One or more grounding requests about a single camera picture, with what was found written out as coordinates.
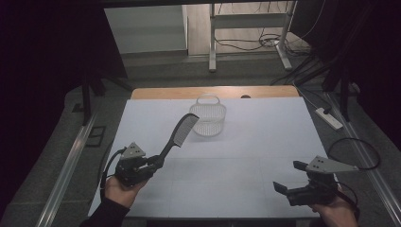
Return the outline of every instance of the wall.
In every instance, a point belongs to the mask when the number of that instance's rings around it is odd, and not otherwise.
[[[186,50],[186,6],[105,9],[120,54]]]

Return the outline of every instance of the power strip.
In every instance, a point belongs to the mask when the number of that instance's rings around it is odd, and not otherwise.
[[[327,124],[331,126],[335,131],[342,128],[342,124],[334,118],[330,113],[325,114],[323,108],[319,108],[315,111],[318,116],[320,116]]]

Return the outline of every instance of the metal rail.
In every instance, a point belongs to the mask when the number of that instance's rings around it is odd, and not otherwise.
[[[74,173],[74,169],[79,160],[79,156],[85,146],[86,140],[88,139],[89,133],[94,125],[97,117],[98,109],[100,106],[100,100],[94,102],[94,110],[91,118],[89,118],[88,123],[85,126],[81,126],[77,138],[71,147],[70,153],[65,160],[64,166],[62,167],[59,178],[47,199],[46,205],[40,215],[36,227],[49,227],[51,226],[54,217],[59,210],[62,197],[64,196],[65,190],[70,183],[71,177]]]

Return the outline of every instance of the wooden board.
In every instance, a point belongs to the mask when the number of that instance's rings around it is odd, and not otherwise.
[[[219,98],[250,97],[293,97],[299,96],[293,86],[218,86],[182,88],[138,88],[131,99],[188,99],[211,93]]]

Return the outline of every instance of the gray floor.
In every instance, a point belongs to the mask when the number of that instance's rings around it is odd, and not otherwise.
[[[304,57],[291,58],[296,66]],[[208,72],[206,57],[187,58],[183,55],[148,55],[124,56],[124,63],[129,74],[125,79],[128,84],[142,87],[182,87],[182,86],[218,86],[218,85],[269,85],[273,79],[286,74],[275,53],[255,55],[220,56],[218,71]],[[319,92],[323,78],[316,78],[305,86]],[[98,170],[108,145],[113,141],[124,105],[131,93],[104,80],[107,93],[97,97],[101,102],[95,127],[106,127],[104,138],[98,148],[86,147],[74,171],[74,175],[62,199],[52,226],[78,226],[88,213],[91,199],[96,191]],[[323,103],[313,95],[306,94],[316,105]],[[62,165],[76,139],[82,122],[82,113],[72,113],[74,106],[81,103],[80,88],[71,91],[65,98],[65,108],[59,124],[49,139],[42,156],[33,167],[16,196],[8,206],[0,226],[35,226],[44,209],[47,198],[57,180]],[[314,108],[307,104],[319,136],[325,148],[345,136],[344,131],[333,131],[325,122],[313,113]],[[379,171],[391,186],[398,199],[401,197],[400,172],[401,156],[399,150],[388,137],[366,115],[350,97],[349,114],[362,139],[377,148],[382,157]],[[98,138],[89,139],[88,144],[96,144]],[[341,143],[333,151],[338,157],[357,164],[353,147]],[[339,174],[341,182],[349,184],[357,192],[361,216],[361,226],[395,226],[381,199],[375,192],[366,173]],[[143,219],[127,219],[123,226],[146,226]],[[298,221],[298,226],[306,226],[307,220]]]

